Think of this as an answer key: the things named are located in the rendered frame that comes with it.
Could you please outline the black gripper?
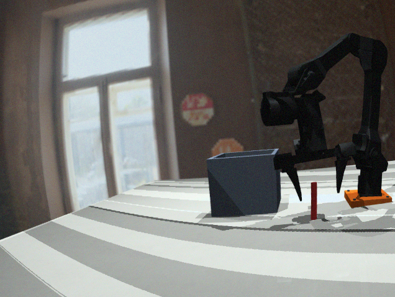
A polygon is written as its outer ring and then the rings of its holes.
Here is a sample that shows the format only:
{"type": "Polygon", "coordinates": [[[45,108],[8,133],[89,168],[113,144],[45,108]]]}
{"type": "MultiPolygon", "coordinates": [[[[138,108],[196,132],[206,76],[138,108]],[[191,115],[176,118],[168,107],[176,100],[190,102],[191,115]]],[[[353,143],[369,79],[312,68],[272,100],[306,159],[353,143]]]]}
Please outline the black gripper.
{"type": "Polygon", "coordinates": [[[288,174],[299,200],[302,201],[299,178],[294,164],[336,157],[336,187],[337,193],[339,193],[347,161],[351,160],[350,156],[356,155],[355,144],[353,142],[342,143],[335,146],[335,148],[327,150],[322,120],[302,122],[298,124],[298,127],[302,144],[302,154],[292,155],[292,153],[284,153],[275,155],[273,158],[275,170],[283,169],[282,173],[286,172],[288,174]],[[318,154],[318,152],[323,152],[324,154],[318,154]],[[312,153],[313,155],[307,157],[308,153],[312,153]]]}

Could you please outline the red peg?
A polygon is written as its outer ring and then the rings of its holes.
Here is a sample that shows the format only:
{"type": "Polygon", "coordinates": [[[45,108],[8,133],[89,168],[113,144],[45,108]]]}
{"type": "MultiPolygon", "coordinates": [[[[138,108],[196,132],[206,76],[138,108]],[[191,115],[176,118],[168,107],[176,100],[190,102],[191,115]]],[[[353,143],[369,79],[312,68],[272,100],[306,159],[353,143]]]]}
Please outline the red peg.
{"type": "Polygon", "coordinates": [[[317,219],[317,182],[311,183],[311,220],[317,219]]]}

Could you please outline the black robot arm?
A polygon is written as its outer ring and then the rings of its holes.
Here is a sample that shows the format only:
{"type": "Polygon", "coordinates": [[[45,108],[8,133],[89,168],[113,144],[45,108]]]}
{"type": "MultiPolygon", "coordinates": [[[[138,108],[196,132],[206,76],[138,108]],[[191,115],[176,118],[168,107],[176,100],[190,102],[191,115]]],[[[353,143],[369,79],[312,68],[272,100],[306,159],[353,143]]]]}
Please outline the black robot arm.
{"type": "Polygon", "coordinates": [[[298,124],[322,120],[319,102],[326,97],[318,90],[311,94],[306,92],[316,89],[328,70],[349,53],[360,59],[365,74],[361,127],[352,136],[356,147],[356,155],[352,157],[356,169],[360,169],[358,193],[360,197],[382,196],[382,173],[388,167],[381,153],[378,133],[381,75],[388,57],[388,50],[382,41],[349,33],[315,58],[291,67],[282,92],[263,92],[261,119],[267,127],[289,125],[295,119],[298,124]],[[294,97],[300,94],[300,98],[294,97]]]}

